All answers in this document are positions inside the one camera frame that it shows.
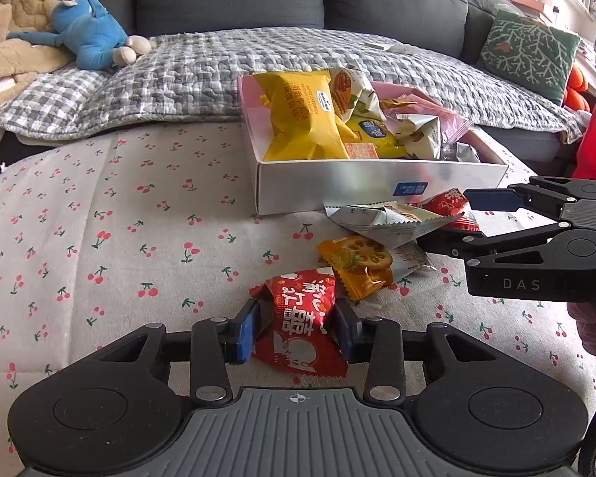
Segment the green patterned cushion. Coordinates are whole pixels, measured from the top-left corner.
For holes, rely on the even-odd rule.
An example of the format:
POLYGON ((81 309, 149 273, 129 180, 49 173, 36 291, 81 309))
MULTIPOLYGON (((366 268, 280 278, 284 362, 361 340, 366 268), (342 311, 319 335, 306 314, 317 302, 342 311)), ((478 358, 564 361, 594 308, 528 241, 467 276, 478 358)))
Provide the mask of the green patterned cushion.
POLYGON ((580 43, 575 32, 499 10, 478 65, 561 105, 580 43))

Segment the grey checkered quilt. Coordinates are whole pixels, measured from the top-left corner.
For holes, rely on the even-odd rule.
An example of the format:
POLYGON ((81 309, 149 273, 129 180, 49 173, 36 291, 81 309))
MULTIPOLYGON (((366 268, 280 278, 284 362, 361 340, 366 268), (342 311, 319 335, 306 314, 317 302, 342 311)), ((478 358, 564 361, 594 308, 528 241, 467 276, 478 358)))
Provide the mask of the grey checkered quilt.
POLYGON ((108 72, 69 65, 36 76, 0 106, 0 142, 5 132, 57 142, 141 122, 234 121, 239 76, 329 67, 417 88, 479 126, 581 139, 584 128, 572 112, 517 84, 431 50, 398 55, 366 42, 398 44, 367 33, 297 27, 160 36, 130 67, 108 72))

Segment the white nut snack bag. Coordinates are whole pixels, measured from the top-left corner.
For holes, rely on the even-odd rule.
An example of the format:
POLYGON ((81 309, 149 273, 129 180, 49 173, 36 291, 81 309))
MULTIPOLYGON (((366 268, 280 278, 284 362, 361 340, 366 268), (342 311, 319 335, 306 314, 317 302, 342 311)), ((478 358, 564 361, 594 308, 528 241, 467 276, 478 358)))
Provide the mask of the white nut snack bag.
POLYGON ((427 114, 396 114, 394 136, 407 155, 416 159, 439 159, 442 134, 439 117, 427 114))

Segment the red white candy packet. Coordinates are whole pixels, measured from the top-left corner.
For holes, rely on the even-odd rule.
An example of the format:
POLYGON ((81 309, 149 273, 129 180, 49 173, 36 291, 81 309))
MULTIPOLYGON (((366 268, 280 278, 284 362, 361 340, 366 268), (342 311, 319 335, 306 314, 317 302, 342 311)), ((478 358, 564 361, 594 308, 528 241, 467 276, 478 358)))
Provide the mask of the red white candy packet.
POLYGON ((468 199, 458 188, 451 188, 449 191, 437 194, 422 202, 420 207, 443 217, 453 217, 453 221, 447 225, 448 229, 480 231, 468 199))

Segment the white pecan kernel bag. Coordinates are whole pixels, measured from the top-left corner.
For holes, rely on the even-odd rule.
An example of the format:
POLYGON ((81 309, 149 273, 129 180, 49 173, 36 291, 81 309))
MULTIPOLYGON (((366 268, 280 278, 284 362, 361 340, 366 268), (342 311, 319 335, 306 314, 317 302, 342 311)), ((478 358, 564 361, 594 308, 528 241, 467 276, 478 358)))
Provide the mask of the white pecan kernel bag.
POLYGON ((384 121, 380 99, 365 73, 354 68, 329 68, 329 89, 342 122, 352 116, 384 121))

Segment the pink wafer packet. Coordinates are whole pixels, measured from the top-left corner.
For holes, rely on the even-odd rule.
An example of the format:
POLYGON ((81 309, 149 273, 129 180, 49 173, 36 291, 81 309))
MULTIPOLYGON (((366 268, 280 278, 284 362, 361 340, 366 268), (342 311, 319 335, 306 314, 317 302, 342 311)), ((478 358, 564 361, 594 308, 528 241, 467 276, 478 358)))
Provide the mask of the pink wafer packet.
POLYGON ((439 123, 439 132, 443 143, 456 143, 468 132, 474 123, 462 115, 450 111, 438 103, 414 94, 404 94, 397 98, 380 100, 383 113, 393 120, 412 122, 422 116, 435 117, 439 123))

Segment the pale green white packet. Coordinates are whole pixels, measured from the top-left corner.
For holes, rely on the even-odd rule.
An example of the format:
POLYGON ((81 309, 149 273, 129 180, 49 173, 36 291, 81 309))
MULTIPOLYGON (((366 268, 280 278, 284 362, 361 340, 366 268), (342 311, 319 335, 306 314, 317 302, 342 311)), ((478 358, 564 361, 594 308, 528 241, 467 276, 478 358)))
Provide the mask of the pale green white packet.
POLYGON ((378 202, 371 205, 326 206, 327 217, 357 235, 398 248, 442 228, 464 213, 440 215, 420 207, 398 202, 378 202))

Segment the pink and silver box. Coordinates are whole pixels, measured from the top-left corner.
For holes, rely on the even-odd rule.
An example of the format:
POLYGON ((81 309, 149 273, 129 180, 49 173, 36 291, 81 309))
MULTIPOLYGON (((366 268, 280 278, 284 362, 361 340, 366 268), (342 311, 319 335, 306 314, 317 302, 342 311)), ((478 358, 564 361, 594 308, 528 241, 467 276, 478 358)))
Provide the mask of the pink and silver box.
POLYGON ((461 191, 498 187, 507 171, 499 157, 501 148, 478 128, 463 137, 477 151, 478 163, 419 159, 265 161, 273 131, 270 111, 260 102, 263 91, 252 76, 241 76, 238 94, 255 209, 260 215, 392 199, 422 202, 454 187, 461 191))

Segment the blue plush toy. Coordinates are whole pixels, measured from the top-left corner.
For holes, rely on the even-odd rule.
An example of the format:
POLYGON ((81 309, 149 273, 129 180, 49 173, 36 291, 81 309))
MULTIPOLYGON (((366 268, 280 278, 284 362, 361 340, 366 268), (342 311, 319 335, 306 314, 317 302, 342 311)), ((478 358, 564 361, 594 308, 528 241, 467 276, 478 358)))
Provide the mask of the blue plush toy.
POLYGON ((66 47, 83 70, 131 66, 153 50, 148 39, 128 36, 99 0, 61 0, 50 21, 53 31, 9 31, 7 38, 66 47))

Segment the yellow snack bag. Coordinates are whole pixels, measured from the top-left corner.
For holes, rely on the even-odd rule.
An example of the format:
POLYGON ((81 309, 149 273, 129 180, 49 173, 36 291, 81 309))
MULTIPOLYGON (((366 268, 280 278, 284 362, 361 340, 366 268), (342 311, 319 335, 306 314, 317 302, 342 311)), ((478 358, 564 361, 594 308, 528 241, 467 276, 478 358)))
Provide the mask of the yellow snack bag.
POLYGON ((264 161, 348 159, 327 70, 257 73, 269 102, 273 138, 264 161))

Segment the white packet on quilt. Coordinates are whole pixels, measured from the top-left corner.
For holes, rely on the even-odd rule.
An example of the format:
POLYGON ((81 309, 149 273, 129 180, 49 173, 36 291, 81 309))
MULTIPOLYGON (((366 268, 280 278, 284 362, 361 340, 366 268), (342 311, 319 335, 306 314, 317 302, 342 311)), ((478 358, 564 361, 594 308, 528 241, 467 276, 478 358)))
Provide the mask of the white packet on quilt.
POLYGON ((414 47, 410 44, 386 44, 386 43, 375 43, 375 42, 366 42, 366 47, 371 47, 374 50, 379 50, 380 52, 385 53, 393 53, 398 55, 419 55, 425 53, 423 48, 414 47))

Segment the yellow round-logo snack packet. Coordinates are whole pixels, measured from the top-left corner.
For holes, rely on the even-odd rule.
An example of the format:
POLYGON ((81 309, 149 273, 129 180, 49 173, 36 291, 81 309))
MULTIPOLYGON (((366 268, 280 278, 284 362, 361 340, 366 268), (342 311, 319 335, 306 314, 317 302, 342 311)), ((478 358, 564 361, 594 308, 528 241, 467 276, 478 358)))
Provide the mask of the yellow round-logo snack packet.
POLYGON ((375 118, 351 116, 345 126, 360 137, 360 143, 370 143, 378 158, 396 159, 409 156, 406 148, 397 142, 386 124, 375 118))

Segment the orange plush pumpkin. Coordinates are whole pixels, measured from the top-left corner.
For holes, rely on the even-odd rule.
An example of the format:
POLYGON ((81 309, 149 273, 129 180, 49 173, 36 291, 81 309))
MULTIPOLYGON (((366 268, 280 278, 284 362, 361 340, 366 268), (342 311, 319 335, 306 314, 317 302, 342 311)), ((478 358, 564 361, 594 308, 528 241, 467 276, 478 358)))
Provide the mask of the orange plush pumpkin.
POLYGON ((576 64, 573 65, 563 94, 563 105, 573 111, 590 111, 590 106, 584 92, 588 89, 588 82, 584 73, 576 64))

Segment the orange lotus chip packet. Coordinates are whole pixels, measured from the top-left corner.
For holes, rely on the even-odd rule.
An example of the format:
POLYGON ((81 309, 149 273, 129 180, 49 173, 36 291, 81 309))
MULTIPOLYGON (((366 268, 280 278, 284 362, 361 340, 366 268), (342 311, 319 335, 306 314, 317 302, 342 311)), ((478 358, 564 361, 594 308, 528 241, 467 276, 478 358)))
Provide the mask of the orange lotus chip packet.
POLYGON ((354 302, 393 283, 394 259, 385 246, 360 235, 325 240, 316 247, 354 302))

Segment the beige quilted jacket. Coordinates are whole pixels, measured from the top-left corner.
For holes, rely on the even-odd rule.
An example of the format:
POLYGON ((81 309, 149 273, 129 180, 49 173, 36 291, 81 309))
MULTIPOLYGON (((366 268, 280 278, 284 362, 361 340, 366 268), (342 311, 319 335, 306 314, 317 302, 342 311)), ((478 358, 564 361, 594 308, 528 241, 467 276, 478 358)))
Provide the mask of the beige quilted jacket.
POLYGON ((0 105, 19 95, 39 73, 61 69, 74 60, 65 47, 33 45, 10 39, 10 32, 49 31, 58 0, 0 0, 0 105))

